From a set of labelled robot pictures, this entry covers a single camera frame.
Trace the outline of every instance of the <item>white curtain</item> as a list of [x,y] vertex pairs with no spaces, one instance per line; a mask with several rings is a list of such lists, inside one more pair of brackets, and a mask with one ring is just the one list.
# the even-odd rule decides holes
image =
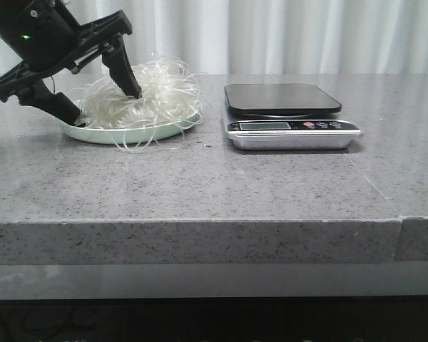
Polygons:
[[[204,73],[428,73],[428,0],[72,0],[83,24],[123,9],[132,64]],[[19,57],[0,40],[0,73]],[[101,71],[96,61],[86,72]]]

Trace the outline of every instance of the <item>kitchen scale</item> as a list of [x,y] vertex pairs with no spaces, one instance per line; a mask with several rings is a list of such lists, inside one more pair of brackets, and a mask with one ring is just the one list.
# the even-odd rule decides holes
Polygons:
[[342,106],[315,85],[232,84],[225,95],[227,137],[241,150],[339,150],[362,136],[354,124],[327,118]]

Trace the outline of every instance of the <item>plate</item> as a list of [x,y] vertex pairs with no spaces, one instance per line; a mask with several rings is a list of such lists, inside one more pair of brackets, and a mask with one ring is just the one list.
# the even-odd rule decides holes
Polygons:
[[187,130],[194,122],[199,119],[199,114],[192,114],[184,120],[176,123],[166,123],[164,125],[146,127],[146,128],[121,128],[121,129],[99,129],[99,128],[81,128],[70,126],[62,120],[57,119],[62,132],[74,139],[95,144],[115,145],[146,143],[155,133],[153,140],[161,140],[182,133]]

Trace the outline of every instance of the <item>scale display screen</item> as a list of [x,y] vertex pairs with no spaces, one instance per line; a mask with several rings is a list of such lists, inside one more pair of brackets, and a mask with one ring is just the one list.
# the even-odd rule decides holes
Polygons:
[[290,130],[288,123],[240,123],[241,130]]

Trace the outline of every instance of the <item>granite countertop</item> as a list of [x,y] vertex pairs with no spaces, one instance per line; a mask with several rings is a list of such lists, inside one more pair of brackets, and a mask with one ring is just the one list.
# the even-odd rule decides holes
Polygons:
[[[70,98],[98,76],[61,74]],[[0,265],[428,260],[428,76],[199,76],[204,123],[142,155],[80,142],[0,102]],[[223,87],[311,83],[365,136],[347,150],[246,152]]]

